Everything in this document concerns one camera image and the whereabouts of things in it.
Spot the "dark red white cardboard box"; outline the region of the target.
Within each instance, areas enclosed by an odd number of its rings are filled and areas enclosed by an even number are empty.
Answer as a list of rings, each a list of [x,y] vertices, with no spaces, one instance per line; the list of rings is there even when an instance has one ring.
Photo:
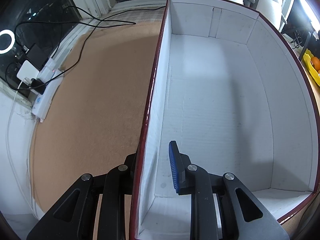
[[[168,146],[235,174],[281,225],[319,190],[319,110],[300,61],[259,12],[227,0],[167,0],[146,100],[131,239],[188,239],[190,197]]]

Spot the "white power adapter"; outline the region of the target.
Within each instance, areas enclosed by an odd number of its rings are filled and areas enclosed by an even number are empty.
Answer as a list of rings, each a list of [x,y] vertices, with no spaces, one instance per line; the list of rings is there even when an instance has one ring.
[[[25,60],[17,72],[17,78],[23,81],[24,79],[35,79],[39,74],[39,70],[28,60]]]

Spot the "orange fruit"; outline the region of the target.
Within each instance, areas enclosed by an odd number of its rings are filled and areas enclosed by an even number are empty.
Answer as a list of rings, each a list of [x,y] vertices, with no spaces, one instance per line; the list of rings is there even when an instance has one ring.
[[[320,59],[317,58],[316,56],[311,58],[311,64],[313,66],[313,68],[319,72],[320,71]]]

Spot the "yellow fruit tray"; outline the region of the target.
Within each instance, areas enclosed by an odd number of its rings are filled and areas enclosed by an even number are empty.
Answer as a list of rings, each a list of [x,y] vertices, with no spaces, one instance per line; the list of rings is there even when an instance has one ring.
[[[303,62],[309,72],[309,74],[311,75],[311,77],[313,78],[313,80],[315,81],[315,83],[320,86],[320,77],[319,77],[319,72],[317,72],[312,64],[311,64],[311,58],[314,57],[314,55],[312,54],[312,52],[310,50],[306,50],[304,55],[303,55]]]

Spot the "white power strip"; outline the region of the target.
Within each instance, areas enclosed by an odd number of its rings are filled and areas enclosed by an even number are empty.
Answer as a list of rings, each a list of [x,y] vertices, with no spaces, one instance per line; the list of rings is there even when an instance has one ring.
[[[53,96],[63,80],[63,74],[58,69],[56,62],[52,58],[49,58],[37,78],[47,84],[44,86],[44,92],[37,94],[31,112],[39,122],[44,122]]]

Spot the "black plug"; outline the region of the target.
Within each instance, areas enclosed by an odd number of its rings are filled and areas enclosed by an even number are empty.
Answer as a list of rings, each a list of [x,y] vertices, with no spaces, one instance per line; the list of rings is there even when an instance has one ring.
[[[46,84],[42,82],[40,79],[31,79],[31,84],[29,85],[29,88],[31,90],[34,90],[38,94],[43,95],[44,91],[46,90]]]

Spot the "black power adapter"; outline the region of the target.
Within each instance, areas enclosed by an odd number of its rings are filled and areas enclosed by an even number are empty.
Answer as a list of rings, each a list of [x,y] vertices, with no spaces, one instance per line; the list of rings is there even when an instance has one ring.
[[[27,60],[41,71],[48,61],[48,56],[41,50],[37,44],[33,44],[26,52]]]

